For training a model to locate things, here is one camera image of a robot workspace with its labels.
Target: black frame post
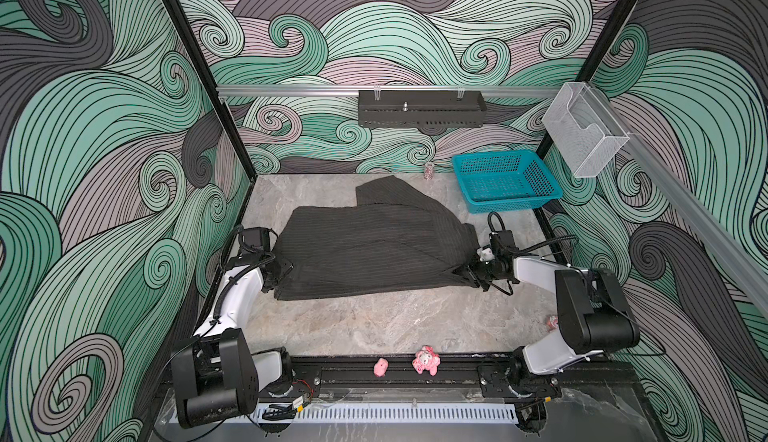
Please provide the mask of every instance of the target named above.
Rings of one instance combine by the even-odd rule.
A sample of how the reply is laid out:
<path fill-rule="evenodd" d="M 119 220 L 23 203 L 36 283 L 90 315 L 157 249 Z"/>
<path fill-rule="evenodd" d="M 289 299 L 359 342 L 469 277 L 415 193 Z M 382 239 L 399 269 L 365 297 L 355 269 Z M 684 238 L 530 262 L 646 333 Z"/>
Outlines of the black frame post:
<path fill-rule="evenodd" d="M 216 90 L 216 79 L 214 78 L 214 74 L 210 71 L 208 63 L 205 61 L 203 51 L 200 49 L 200 45 L 197 43 L 197 39 L 192 32 L 192 26 L 187 20 L 187 15 L 184 13 L 184 9 L 181 7 L 181 2 L 179 2 L 179 0 L 162 1 L 168 12 L 168 16 L 170 17 L 170 21 L 173 22 L 176 31 L 179 34 L 179 38 L 181 38 L 181 43 L 184 44 L 184 48 L 190 56 L 192 67 L 194 67 L 195 72 L 197 72 L 200 82 L 203 83 L 203 88 L 205 88 L 208 98 L 214 106 L 216 115 L 218 115 L 221 125 L 224 126 L 224 130 L 230 138 L 230 142 L 235 149 L 237 158 L 240 159 L 240 163 L 243 165 L 243 169 L 245 169 L 245 174 L 248 175 L 248 179 L 250 179 L 251 182 L 254 182 L 256 180 L 254 164 L 250 161 L 245 144 L 243 144 L 243 140 L 237 133 L 237 126 L 235 125 L 235 120 L 232 118 L 232 114 L 219 99 L 219 93 Z"/>

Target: transparent holder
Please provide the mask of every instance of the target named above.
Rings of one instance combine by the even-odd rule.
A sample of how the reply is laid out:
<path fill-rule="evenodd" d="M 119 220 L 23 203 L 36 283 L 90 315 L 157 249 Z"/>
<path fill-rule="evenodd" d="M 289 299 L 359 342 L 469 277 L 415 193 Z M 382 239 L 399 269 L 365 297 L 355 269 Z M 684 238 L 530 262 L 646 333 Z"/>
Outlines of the transparent holder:
<path fill-rule="evenodd" d="M 574 177 L 597 177 L 629 136 L 600 90 L 566 82 L 543 118 Z"/>

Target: marble floor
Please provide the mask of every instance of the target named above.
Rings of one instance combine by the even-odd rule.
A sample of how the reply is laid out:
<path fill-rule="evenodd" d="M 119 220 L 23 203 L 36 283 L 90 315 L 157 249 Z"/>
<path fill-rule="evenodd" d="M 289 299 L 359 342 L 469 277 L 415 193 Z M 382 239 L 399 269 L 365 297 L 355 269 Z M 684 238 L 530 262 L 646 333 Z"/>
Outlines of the marble floor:
<path fill-rule="evenodd" d="M 260 176 L 243 225 L 280 233 L 294 208 L 354 206 L 355 187 L 383 176 Z M 431 181 L 422 174 L 397 177 L 474 224 L 480 245 L 488 243 L 487 216 L 467 212 L 453 174 Z M 544 240 L 533 211 L 502 216 L 518 246 Z M 278 301 L 271 292 L 256 300 L 244 333 L 252 351 L 285 346 L 294 355 L 414 353 L 424 344 L 438 353 L 510 351 L 546 335 L 545 319 L 553 313 L 554 295 L 530 284 L 514 286 L 511 297 L 465 287 L 306 301 Z"/>

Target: black cable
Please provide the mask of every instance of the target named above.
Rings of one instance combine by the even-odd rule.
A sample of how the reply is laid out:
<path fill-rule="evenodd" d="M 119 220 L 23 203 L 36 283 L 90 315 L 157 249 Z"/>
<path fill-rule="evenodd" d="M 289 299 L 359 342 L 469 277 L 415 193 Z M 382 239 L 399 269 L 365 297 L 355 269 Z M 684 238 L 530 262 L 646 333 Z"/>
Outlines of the black cable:
<path fill-rule="evenodd" d="M 243 270 L 237 273 L 234 277 L 230 277 L 229 281 L 226 283 L 223 289 L 221 289 L 221 293 L 219 294 L 219 297 L 216 299 L 216 304 L 214 305 L 214 313 L 213 318 L 214 320 L 211 322 L 216 322 L 221 317 L 221 306 L 224 304 L 224 300 L 226 298 L 226 294 L 229 293 L 229 291 L 237 285 L 237 282 L 243 278 L 245 274 L 248 272 L 255 270 L 256 268 L 261 267 L 264 264 L 269 264 L 273 260 L 275 260 L 275 255 L 272 252 L 264 252 L 264 255 L 269 255 L 267 258 L 258 261 L 255 264 L 248 265 Z"/>
<path fill-rule="evenodd" d="M 509 279 L 507 279 L 507 287 L 509 287 L 509 292 L 505 291 L 503 288 L 499 287 L 493 282 L 489 282 L 491 287 L 496 288 L 499 292 L 505 294 L 505 295 L 514 295 L 514 291 L 512 290 L 512 284 L 510 283 Z"/>
<path fill-rule="evenodd" d="M 498 214 L 498 212 L 489 212 L 488 213 L 488 228 L 491 229 L 491 232 L 496 232 L 496 229 L 493 227 L 493 217 L 496 216 L 498 219 L 498 223 L 502 224 L 502 230 L 507 230 L 507 227 L 504 225 L 504 220 L 502 220 L 502 217 Z"/>
<path fill-rule="evenodd" d="M 224 260 L 229 255 L 229 251 L 232 249 L 232 244 L 234 243 L 237 233 L 242 232 L 242 230 L 243 230 L 242 225 L 235 226 L 230 231 L 229 235 L 226 236 L 226 239 L 224 240 L 224 245 L 221 246 L 221 252 L 219 253 L 218 267 L 216 270 L 216 274 L 218 274 L 218 277 L 214 275 L 214 280 L 211 282 L 210 286 L 208 287 L 208 295 L 205 297 L 205 302 L 203 302 L 203 308 L 200 310 L 200 315 L 197 317 L 197 323 L 195 324 L 195 327 L 199 327 L 203 324 L 203 322 L 205 322 L 205 319 L 208 317 L 208 314 L 210 313 L 211 308 L 214 306 L 214 300 L 216 299 L 216 294 L 219 292 L 219 284 L 220 284 L 221 278 L 226 273 L 226 271 L 224 270 L 224 265 L 225 265 Z"/>
<path fill-rule="evenodd" d="M 610 302 L 605 300 L 603 296 L 600 294 L 600 292 L 595 292 L 595 294 L 600 297 L 600 302 L 602 304 L 606 304 L 610 308 L 614 310 L 617 314 L 619 314 L 621 317 L 626 318 L 630 323 L 636 324 L 640 328 L 640 332 L 642 334 L 646 334 L 649 338 L 654 339 L 657 345 L 661 347 L 661 352 L 657 352 L 655 354 L 636 354 L 634 352 L 627 352 L 627 355 L 634 355 L 635 357 L 662 357 L 664 355 L 667 355 L 667 348 L 664 346 L 664 344 L 661 343 L 660 340 L 656 339 L 655 337 L 650 336 L 650 331 L 642 325 L 640 322 L 632 320 L 629 316 L 627 316 L 625 313 L 614 307 Z"/>
<path fill-rule="evenodd" d="M 549 240 L 545 240 L 543 242 L 540 242 L 538 244 L 532 245 L 530 247 L 521 248 L 521 249 L 519 249 L 517 251 L 514 251 L 514 252 L 519 253 L 519 254 L 529 254 L 531 251 L 534 251 L 537 248 L 542 248 L 545 245 L 551 245 L 551 244 L 555 244 L 557 242 L 563 242 L 563 241 L 566 241 L 566 240 L 575 240 L 576 242 L 574 242 L 574 245 L 578 244 L 578 236 L 559 236 L 559 237 L 555 237 L 555 238 L 550 238 Z"/>
<path fill-rule="evenodd" d="M 293 405 L 287 405 L 285 407 L 281 407 L 276 404 L 270 405 L 271 410 L 269 412 L 264 412 L 261 415 L 261 418 L 264 420 L 268 420 L 269 422 L 277 422 L 278 420 L 288 420 L 296 418 L 296 414 L 298 413 L 296 409 L 293 408 Z"/>

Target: pink teddy bear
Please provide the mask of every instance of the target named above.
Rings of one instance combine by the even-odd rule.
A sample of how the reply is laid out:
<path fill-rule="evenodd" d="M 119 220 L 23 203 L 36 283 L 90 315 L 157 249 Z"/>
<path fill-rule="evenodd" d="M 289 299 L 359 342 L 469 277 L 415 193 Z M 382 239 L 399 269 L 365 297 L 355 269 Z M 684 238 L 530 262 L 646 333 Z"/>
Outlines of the pink teddy bear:
<path fill-rule="evenodd" d="M 440 356 L 432 351 L 428 345 L 422 347 L 422 350 L 416 352 L 416 358 L 411 362 L 413 368 L 421 373 L 425 369 L 429 370 L 429 375 L 437 374 L 437 366 L 440 365 Z"/>

